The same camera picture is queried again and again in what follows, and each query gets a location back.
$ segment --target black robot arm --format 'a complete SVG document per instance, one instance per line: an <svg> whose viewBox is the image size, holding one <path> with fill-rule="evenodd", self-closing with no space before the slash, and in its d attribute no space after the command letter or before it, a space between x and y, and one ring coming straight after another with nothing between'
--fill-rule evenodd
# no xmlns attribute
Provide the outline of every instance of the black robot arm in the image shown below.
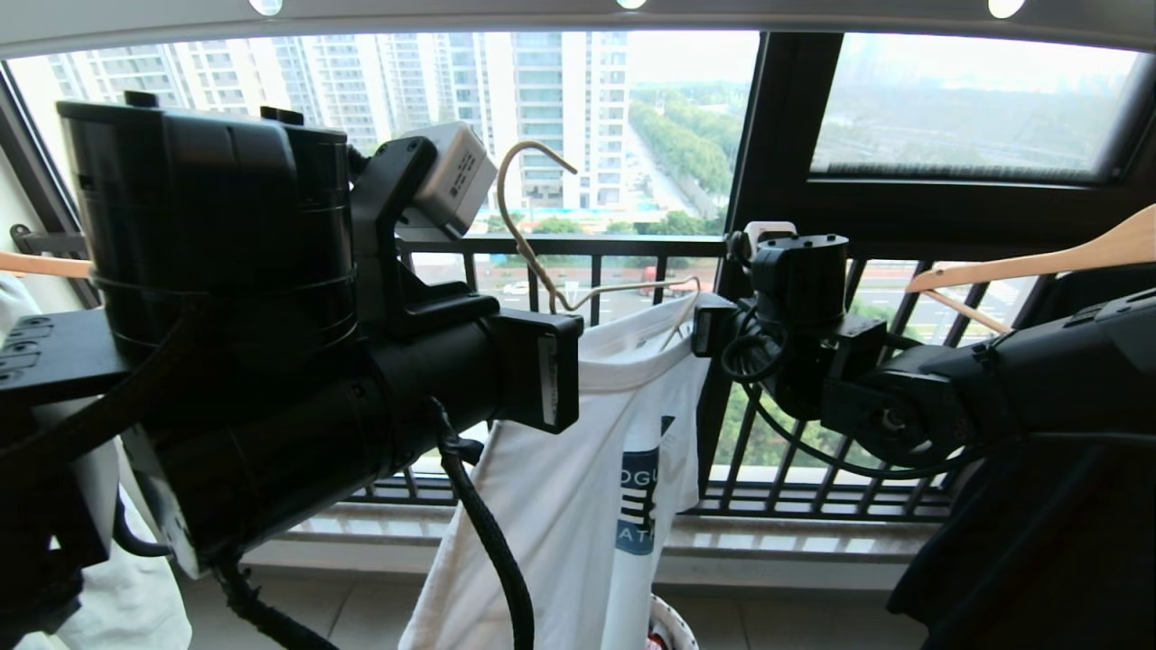
<svg viewBox="0 0 1156 650"><path fill-rule="evenodd" d="M399 234L468 229L494 171L468 130L365 157L291 111L127 98L58 105L105 309L24 318L0 352L0 647L57 629L108 560L117 434L197 577L473 424L578 416L580 318L399 260Z"/></svg>
<svg viewBox="0 0 1156 650"><path fill-rule="evenodd" d="M858 468L868 475L931 475L1017 441L1156 444L1144 437L1156 433L1156 290L968 347L921 346L844 312L846 244L835 235L762 243L755 297L701 310L696 354L718 355L788 415L910 468Z"/></svg>

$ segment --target wire hanger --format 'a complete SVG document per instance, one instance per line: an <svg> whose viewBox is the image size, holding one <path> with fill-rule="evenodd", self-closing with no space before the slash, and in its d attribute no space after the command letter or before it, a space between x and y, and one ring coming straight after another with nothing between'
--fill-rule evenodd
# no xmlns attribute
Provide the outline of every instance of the wire hanger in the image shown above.
<svg viewBox="0 0 1156 650"><path fill-rule="evenodd" d="M1116 228L1079 246L1050 253L933 268L912 278L906 291L921 291L977 323L1005 333L1010 332L1011 328L983 312L940 294L935 289L1008 278L1151 261L1156 261L1156 204L1143 208L1120 222Z"/></svg>
<svg viewBox="0 0 1156 650"><path fill-rule="evenodd" d="M35 273L87 279L91 267L92 263L83 259L62 259L0 251L0 271L14 274Z"/></svg>
<svg viewBox="0 0 1156 650"><path fill-rule="evenodd" d="M506 152L505 157L502 158L502 164L498 167L498 212L502 213L502 221L505 222L506 230L509 230L510 234L513 235L518 253L521 254L523 258L525 258L526 264L529 265L531 272L538 278L538 280L542 283L542 286L546 287L546 293L550 297L550 313L557 313L556 302L562 303L562 308L566 311L577 311L578 308L586 304L586 301L600 294L607 294L610 291L637 290L643 288L673 287L676 285L684 285L687 282L694 281L695 297L687 301L686 306L682 308L682 313L680 313L679 319L675 320L674 328L670 330L670 334L666 338L666 341L662 342L662 349L666 349L666 346L670 344L670 341L674 339L674 335L679 332L679 327L687 319L687 317L690 316L690 310L694 309L695 303L697 302L698 298L698 294L702 293L703 286L698 276L688 275L687 278L682 278L679 280L664 280L659 282L635 282L632 285L612 285L612 286L598 287L592 289L585 296L583 296L580 301L570 304L570 302L566 301L565 294L558 290L557 286L554 283L554 280L550 279L549 273L547 273L546 268L542 267L541 263L538 261L538 256L534 253L534 249L531 248L529 242L526 241L526 237L521 234L521 230L518 229L518 224L514 223L512 219L510 219L510 212L506 209L506 200L505 200L506 172L510 170L510 163L513 162L514 156L517 156L519 153L526 149L538 149L539 152L542 152L543 154L549 156L550 160L562 165L562 168L569 171L570 173L578 173L578 170L572 164L568 163L562 156L554 153L553 149L534 140L523 140L521 142L516 143L513 147L510 147L510 150Z"/></svg>

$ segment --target laundry basket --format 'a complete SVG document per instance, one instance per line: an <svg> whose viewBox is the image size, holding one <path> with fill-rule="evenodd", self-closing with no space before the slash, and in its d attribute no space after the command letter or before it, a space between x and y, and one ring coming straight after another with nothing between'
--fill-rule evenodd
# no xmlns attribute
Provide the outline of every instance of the laundry basket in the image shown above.
<svg viewBox="0 0 1156 650"><path fill-rule="evenodd" d="M674 648L670 650L698 650L698 641L695 640L695 633L690 631L687 621L682 620L679 612L667 605L666 600L653 593L651 593L651 620L661 622L670 630L674 636L672 638Z"/></svg>

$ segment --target white cloth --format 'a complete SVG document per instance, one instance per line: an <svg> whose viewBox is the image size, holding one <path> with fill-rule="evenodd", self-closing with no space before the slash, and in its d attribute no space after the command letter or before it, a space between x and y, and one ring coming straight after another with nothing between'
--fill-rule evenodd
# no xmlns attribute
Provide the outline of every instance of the white cloth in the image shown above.
<svg viewBox="0 0 1156 650"><path fill-rule="evenodd" d="M536 648L643 647L666 534L698 500L695 415L707 361L690 354L689 323L661 349L684 306L586 332L578 421L557 436L498 422L473 471L526 578ZM502 586L459 505L400 648L511 647Z"/></svg>
<svg viewBox="0 0 1156 650"><path fill-rule="evenodd" d="M0 273L0 340L21 317L39 313L36 301L16 278ZM128 527L155 541L135 504L120 488ZM16 650L184 650L192 627L164 557L138 557L112 544L109 561L81 571L80 610L54 635L29 634Z"/></svg>

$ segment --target wooden hanger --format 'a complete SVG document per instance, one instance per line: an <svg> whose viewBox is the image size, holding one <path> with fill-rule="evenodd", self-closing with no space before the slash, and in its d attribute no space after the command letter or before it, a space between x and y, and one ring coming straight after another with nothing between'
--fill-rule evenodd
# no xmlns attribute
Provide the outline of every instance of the wooden hanger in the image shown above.
<svg viewBox="0 0 1156 650"><path fill-rule="evenodd" d="M921 291L927 297L950 306L977 323L996 332L1006 333L1011 331L1007 325L954 298L944 296L935 289L955 287L957 285L992 282L1008 278L1025 278L1030 275L1045 275L1050 273L1064 273L1066 271L1083 271L1087 268L1150 261L1156 261L1156 204L1129 216L1116 228L1085 244L1051 253L933 268L912 278L906 291Z"/></svg>
<svg viewBox="0 0 1156 650"><path fill-rule="evenodd" d="M88 278L92 263L83 259L27 256L0 251L0 271L8 273L36 273L61 278Z"/></svg>

